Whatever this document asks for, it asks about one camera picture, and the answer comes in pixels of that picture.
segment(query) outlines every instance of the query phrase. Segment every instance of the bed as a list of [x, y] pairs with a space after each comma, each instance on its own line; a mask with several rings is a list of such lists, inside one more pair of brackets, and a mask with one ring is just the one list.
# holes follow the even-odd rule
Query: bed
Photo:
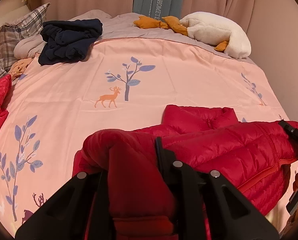
[[[69, 180], [74, 154], [97, 130], [159, 124], [168, 104], [232, 107], [241, 122], [288, 119], [252, 60], [232, 59], [171, 30], [138, 29], [137, 18], [102, 18], [103, 35], [86, 60], [40, 66], [35, 58], [14, 83], [0, 130], [0, 222], [12, 236]], [[115, 104], [96, 104], [102, 95]], [[289, 188], [272, 211], [278, 229], [290, 194]]]

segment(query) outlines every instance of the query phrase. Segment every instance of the metal screw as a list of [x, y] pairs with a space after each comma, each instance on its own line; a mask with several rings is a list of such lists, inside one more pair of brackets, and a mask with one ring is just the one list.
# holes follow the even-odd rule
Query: metal screw
[[218, 172], [217, 170], [213, 170], [210, 172], [212, 177], [218, 178], [220, 177], [220, 172]]
[[79, 172], [77, 174], [77, 178], [78, 179], [84, 179], [87, 176], [87, 174], [85, 172]]
[[174, 161], [174, 162], [172, 163], [172, 165], [173, 165], [174, 167], [180, 168], [180, 167], [182, 167], [183, 163], [182, 163], [181, 161]]

